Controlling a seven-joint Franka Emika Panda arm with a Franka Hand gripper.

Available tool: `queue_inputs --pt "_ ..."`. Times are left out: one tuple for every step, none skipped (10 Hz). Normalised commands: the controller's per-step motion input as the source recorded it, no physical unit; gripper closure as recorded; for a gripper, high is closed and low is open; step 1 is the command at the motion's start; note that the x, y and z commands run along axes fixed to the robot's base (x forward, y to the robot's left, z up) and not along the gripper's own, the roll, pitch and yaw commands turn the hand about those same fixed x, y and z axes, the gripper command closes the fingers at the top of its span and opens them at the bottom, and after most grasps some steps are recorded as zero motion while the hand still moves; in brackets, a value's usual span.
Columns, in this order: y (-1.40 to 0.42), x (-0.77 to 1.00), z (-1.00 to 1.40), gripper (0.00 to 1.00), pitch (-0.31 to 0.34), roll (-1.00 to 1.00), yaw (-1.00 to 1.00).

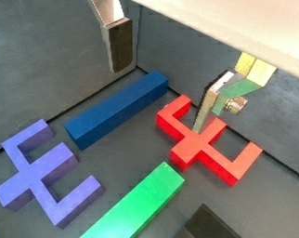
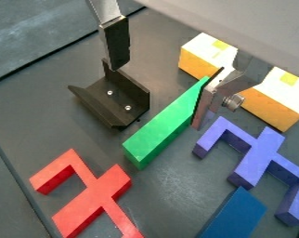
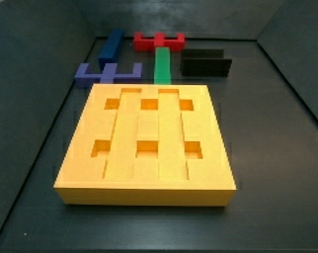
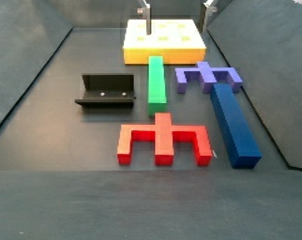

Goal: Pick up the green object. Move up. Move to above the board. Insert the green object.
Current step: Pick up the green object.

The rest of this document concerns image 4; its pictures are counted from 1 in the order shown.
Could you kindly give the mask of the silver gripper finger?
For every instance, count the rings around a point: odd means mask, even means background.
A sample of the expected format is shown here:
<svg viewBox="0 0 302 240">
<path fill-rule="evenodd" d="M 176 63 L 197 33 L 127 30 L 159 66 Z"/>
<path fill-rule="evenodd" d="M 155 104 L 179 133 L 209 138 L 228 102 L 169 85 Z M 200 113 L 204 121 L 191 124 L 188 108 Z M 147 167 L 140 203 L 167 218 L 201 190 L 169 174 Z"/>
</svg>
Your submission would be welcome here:
<svg viewBox="0 0 302 240">
<path fill-rule="evenodd" d="M 204 6 L 203 30 L 207 30 L 209 17 L 218 10 L 216 3 L 218 3 L 218 0 L 207 0 L 207 2 L 203 4 L 203 6 Z"/>
<path fill-rule="evenodd" d="M 147 34 L 151 34 L 151 4 L 147 0 L 137 0 L 140 8 L 137 9 L 137 14 L 143 16 L 147 21 Z"/>
</svg>

